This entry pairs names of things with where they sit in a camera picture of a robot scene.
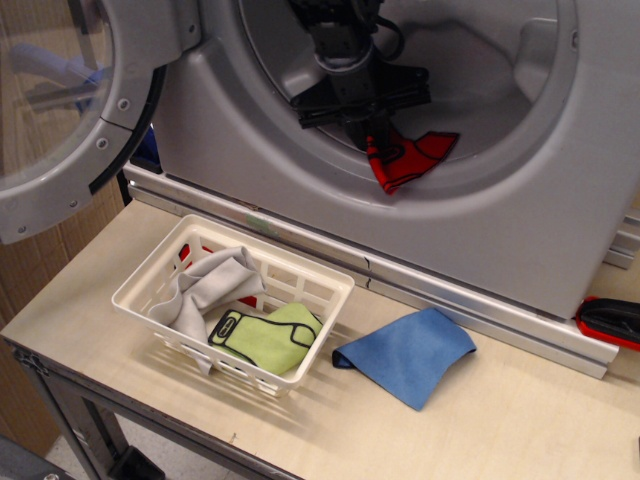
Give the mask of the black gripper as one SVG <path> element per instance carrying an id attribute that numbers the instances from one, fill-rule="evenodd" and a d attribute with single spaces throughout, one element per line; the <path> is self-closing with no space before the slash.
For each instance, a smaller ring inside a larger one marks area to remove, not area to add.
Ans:
<path id="1" fill-rule="evenodd" d="M 389 113 L 430 102 L 429 77 L 425 68 L 394 65 L 375 57 L 357 70 L 326 74 L 294 96 L 290 106 L 304 128 L 342 123 L 358 150 L 367 151 L 371 133 L 378 148 L 387 148 Z"/>

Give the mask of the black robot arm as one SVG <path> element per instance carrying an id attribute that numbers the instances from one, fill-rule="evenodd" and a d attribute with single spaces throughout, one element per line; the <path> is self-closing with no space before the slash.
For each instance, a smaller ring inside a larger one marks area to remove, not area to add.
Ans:
<path id="1" fill-rule="evenodd" d="M 291 1 L 289 6 L 310 35 L 324 72 L 290 100 L 301 127 L 336 124 L 360 150 L 369 139 L 386 148 L 391 116 L 431 101 L 428 70 L 395 63 L 405 46 L 399 27 L 380 16 L 379 1 Z"/>

